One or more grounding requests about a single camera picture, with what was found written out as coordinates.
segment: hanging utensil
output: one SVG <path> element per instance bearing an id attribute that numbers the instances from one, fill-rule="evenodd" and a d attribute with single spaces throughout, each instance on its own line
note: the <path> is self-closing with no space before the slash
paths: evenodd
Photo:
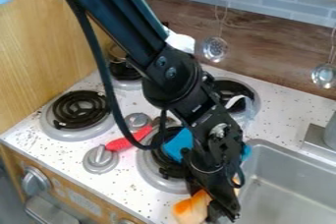
<path id="1" fill-rule="evenodd" d="M 330 88 L 336 86 L 336 67 L 333 65 L 335 51 L 335 31 L 336 27 L 331 32 L 331 49 L 329 58 L 326 63 L 318 65 L 311 72 L 312 81 L 319 87 Z"/>

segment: black coil burner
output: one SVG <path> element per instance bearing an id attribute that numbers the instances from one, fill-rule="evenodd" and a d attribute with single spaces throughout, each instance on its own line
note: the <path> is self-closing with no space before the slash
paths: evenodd
<path id="1" fill-rule="evenodd" d="M 72 91 L 52 105 L 56 129 L 81 129 L 102 120 L 109 110 L 105 95 L 89 90 Z"/>
<path id="2" fill-rule="evenodd" d="M 118 81 L 136 81 L 141 79 L 140 73 L 127 62 L 110 63 L 110 72 Z"/>
<path id="3" fill-rule="evenodd" d="M 166 129 L 165 142 L 172 139 L 182 129 L 182 127 L 171 127 Z M 158 141 L 158 137 L 159 134 L 154 135 L 151 141 Z M 152 150 L 151 155 L 155 163 L 159 166 L 159 172 L 162 174 L 164 179 L 168 180 L 170 177 L 183 179 L 185 177 L 182 164 L 176 162 L 174 159 L 165 154 L 161 147 Z"/>
<path id="4" fill-rule="evenodd" d="M 236 95 L 244 95 L 254 101 L 254 93 L 245 85 L 239 84 L 229 80 L 217 80 L 214 82 L 215 90 L 220 96 L 221 104 L 224 106 L 228 101 Z M 238 100 L 228 111 L 229 113 L 244 112 L 246 109 L 246 102 L 243 98 Z"/>

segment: wooden cabinet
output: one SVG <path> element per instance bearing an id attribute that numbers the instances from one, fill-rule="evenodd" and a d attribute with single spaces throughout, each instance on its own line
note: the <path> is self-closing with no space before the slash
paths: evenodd
<path id="1" fill-rule="evenodd" d="M 24 176 L 24 167 L 32 166 L 39 169 L 49 179 L 51 183 L 49 193 L 53 197 L 89 217 L 91 220 L 103 224 L 119 223 L 122 219 L 132 221 L 136 224 L 144 223 L 130 213 L 50 171 L 38 162 L 22 156 L 3 144 L 0 144 L 0 154 L 23 202 L 25 202 L 27 198 L 21 189 L 21 179 Z"/>

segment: orange object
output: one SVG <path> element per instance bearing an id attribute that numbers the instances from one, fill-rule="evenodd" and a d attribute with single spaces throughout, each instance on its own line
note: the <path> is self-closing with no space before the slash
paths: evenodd
<path id="1" fill-rule="evenodd" d="M 200 224 L 207 216 L 207 206 L 211 197 L 200 190 L 191 198 L 184 199 L 173 206 L 172 214 L 180 224 Z"/>

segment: gray knob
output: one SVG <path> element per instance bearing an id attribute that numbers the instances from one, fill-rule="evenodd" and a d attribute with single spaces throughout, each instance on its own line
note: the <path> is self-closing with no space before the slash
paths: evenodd
<path id="1" fill-rule="evenodd" d="M 48 191 L 51 188 L 48 178 L 32 166 L 25 169 L 25 177 L 21 186 L 28 196 L 36 196 L 38 193 Z"/>
<path id="2" fill-rule="evenodd" d="M 136 132 L 150 124 L 150 118 L 144 113 L 132 113 L 125 118 L 125 122 L 131 132 Z"/>
<path id="3" fill-rule="evenodd" d="M 137 224 L 137 223 L 131 220 L 127 220 L 127 219 L 120 219 L 118 221 L 118 224 Z"/>
<path id="4" fill-rule="evenodd" d="M 86 153 L 83 159 L 83 166 L 89 173 L 102 174 L 116 167 L 118 161 L 118 153 L 105 149 L 105 145 L 101 144 Z"/>

